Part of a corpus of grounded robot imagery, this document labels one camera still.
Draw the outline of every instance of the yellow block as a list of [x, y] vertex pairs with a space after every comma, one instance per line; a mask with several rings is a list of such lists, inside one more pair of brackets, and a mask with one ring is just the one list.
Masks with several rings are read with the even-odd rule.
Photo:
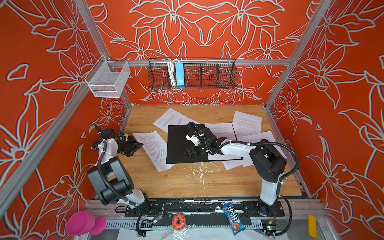
[[308, 235], [313, 238], [317, 238], [316, 218], [311, 215], [308, 215]]

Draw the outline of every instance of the floral wallpaper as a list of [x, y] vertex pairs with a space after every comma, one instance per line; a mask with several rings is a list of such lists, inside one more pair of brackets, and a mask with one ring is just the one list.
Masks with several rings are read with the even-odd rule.
[[340, 239], [384, 238], [383, 13], [334, 0], [271, 109]]
[[[0, 2], [0, 187], [83, 82], [100, 57], [73, 0]], [[121, 99], [88, 93], [65, 129], [0, 219], [0, 239], [62, 239], [68, 218], [94, 190], [86, 171], [94, 124], [120, 128]]]
[[[289, 58], [319, 1], [86, 0], [114, 60], [156, 57]], [[145, 67], [132, 68], [126, 92], [139, 105], [261, 104], [283, 66], [240, 66], [225, 90], [152, 90]]]

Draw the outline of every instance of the pink cup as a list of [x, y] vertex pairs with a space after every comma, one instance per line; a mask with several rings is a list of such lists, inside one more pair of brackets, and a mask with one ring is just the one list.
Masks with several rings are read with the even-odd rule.
[[95, 217], [86, 211], [79, 211], [69, 218], [65, 230], [70, 236], [77, 236], [88, 233], [94, 226]]

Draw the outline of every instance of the wooden table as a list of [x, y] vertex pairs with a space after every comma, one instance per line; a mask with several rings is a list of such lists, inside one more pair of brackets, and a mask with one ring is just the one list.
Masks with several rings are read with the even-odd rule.
[[[125, 128], [132, 134], [157, 131], [167, 142], [168, 134], [153, 123], [169, 108], [200, 123], [232, 122], [235, 111], [262, 117], [262, 132], [271, 126], [260, 105], [252, 106], [135, 106]], [[151, 197], [239, 197], [259, 196], [262, 179], [254, 166], [226, 170], [222, 162], [176, 164], [158, 172], [143, 148], [132, 157], [119, 155], [135, 188]], [[301, 195], [293, 175], [281, 186], [281, 195]]]

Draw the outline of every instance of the coiled white cord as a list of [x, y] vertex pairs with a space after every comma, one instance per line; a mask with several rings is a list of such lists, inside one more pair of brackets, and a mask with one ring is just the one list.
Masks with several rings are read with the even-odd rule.
[[167, 61], [168, 73], [169, 73], [170, 83], [172, 86], [177, 85], [176, 79], [174, 77], [175, 62], [180, 62], [180, 61], [178, 59], [174, 59], [174, 60], [169, 59]]

